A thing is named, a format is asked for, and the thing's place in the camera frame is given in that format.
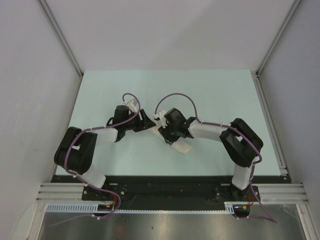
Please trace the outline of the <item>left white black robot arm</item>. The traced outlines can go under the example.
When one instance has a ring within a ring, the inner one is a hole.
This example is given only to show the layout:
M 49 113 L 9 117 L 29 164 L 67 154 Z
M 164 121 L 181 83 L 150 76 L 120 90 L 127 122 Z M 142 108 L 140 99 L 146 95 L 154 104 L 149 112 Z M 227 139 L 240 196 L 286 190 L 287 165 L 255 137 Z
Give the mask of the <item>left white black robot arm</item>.
M 94 186 L 93 194 L 100 200 L 110 196 L 111 188 L 107 179 L 93 166 L 97 145 L 119 142 L 127 131 L 141 132 L 156 126 L 143 109 L 134 110 L 126 105 L 118 105 L 114 116 L 106 123 L 107 128 L 82 133 L 77 127 L 69 127 L 54 155 L 54 163 L 67 169 L 86 184 Z

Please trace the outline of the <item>white cloth napkin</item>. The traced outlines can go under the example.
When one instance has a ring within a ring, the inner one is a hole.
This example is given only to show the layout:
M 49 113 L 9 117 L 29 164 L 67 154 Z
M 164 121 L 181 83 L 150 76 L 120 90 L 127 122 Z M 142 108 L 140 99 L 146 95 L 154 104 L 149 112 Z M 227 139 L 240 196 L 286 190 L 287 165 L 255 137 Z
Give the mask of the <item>white cloth napkin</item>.
M 172 147 L 173 149 L 175 149 L 177 152 L 181 154 L 186 155 L 192 149 L 192 146 L 182 139 L 178 139 L 176 142 L 172 144 L 166 143 L 164 137 L 159 133 L 157 126 L 150 128 L 149 131 L 151 131 L 155 136 L 161 139 L 162 142 Z

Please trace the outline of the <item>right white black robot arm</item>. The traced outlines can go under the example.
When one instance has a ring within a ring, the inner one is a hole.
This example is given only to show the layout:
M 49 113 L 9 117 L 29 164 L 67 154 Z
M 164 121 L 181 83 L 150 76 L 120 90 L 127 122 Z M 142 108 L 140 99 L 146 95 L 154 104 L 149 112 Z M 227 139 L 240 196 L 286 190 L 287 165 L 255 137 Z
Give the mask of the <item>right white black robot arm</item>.
M 236 118 L 227 125 L 200 121 L 197 117 L 186 119 L 176 108 L 160 111 L 154 114 L 154 119 L 157 121 L 158 135 L 180 153 L 188 153 L 191 149 L 184 141 L 186 138 L 221 142 L 234 162 L 230 194 L 237 201 L 248 196 L 254 160 L 262 159 L 261 149 L 264 143 L 244 120 Z

